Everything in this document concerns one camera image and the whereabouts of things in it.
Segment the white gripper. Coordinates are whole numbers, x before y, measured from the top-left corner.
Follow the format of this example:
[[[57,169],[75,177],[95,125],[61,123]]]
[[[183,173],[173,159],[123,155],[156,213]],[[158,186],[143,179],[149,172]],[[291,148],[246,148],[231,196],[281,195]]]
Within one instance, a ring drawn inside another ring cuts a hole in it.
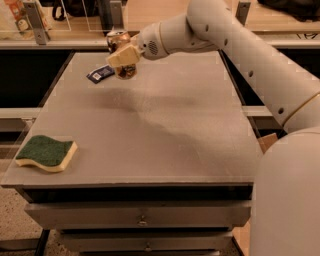
[[[143,28],[137,37],[137,44],[142,51],[142,56],[148,60],[157,60],[168,55],[160,34],[160,24],[153,23]],[[113,68],[136,64],[141,58],[141,53],[132,44],[125,45],[112,53],[107,61]]]

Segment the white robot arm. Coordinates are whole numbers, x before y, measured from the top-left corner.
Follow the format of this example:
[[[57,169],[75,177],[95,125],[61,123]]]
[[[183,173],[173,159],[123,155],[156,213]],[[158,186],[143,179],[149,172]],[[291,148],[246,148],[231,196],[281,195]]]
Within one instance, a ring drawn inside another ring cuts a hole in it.
[[[254,179],[250,256],[320,256],[320,81],[246,29],[224,0],[190,0],[184,14],[142,29],[113,67],[175,52],[220,50],[242,75],[242,101],[261,103],[285,131]]]

